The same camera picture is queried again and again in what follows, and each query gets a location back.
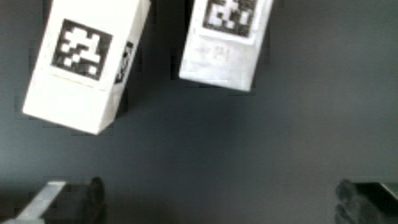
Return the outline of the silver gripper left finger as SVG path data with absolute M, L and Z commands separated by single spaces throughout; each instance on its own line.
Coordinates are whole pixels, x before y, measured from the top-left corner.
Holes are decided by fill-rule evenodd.
M 81 184 L 49 181 L 10 224 L 106 224 L 101 178 Z

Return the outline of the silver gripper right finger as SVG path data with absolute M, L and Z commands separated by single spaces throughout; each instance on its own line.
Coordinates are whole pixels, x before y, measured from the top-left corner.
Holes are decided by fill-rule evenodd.
M 334 224 L 398 224 L 398 183 L 351 182 L 335 186 Z

